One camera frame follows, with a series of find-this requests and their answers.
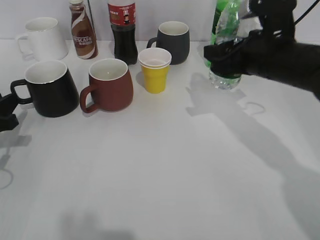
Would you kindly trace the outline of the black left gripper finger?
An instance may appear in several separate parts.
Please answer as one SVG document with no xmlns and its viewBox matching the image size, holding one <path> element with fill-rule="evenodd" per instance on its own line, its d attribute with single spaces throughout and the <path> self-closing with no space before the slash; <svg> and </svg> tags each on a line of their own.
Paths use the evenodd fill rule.
<svg viewBox="0 0 320 240">
<path fill-rule="evenodd" d="M 19 125 L 18 119 L 14 110 L 18 106 L 17 96 L 10 93 L 5 96 L 0 96 L 0 131 L 11 131 Z"/>
</svg>

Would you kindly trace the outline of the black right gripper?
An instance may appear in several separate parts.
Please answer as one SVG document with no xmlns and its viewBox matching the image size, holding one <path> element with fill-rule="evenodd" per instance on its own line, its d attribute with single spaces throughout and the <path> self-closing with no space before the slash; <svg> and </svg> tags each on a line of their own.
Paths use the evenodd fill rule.
<svg viewBox="0 0 320 240">
<path fill-rule="evenodd" d="M 248 0 L 247 18 L 258 17 L 261 30 L 247 39 L 203 47 L 210 70 L 221 77 L 254 75 L 309 91 L 320 98 L 320 46 L 296 42 L 296 0 Z"/>
</svg>

